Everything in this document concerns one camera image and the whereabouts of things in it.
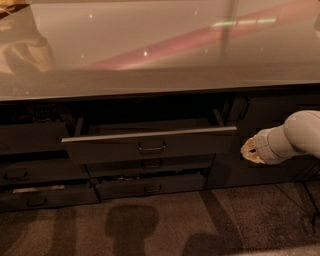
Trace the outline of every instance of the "cabinet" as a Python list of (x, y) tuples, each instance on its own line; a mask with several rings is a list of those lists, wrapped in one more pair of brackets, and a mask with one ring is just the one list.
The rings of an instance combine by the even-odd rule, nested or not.
[(320, 109), (319, 93), (239, 95), (230, 114), (230, 121), (237, 123), (239, 137), (228, 154), (216, 156), (207, 188), (291, 182), (311, 177), (319, 163), (312, 156), (295, 157), (269, 166), (246, 161), (240, 154), (240, 147), (261, 129), (282, 125), (290, 114), (310, 109)]
[(234, 90), (0, 104), (0, 211), (312, 179), (319, 160), (250, 163), (240, 147), (320, 90)]

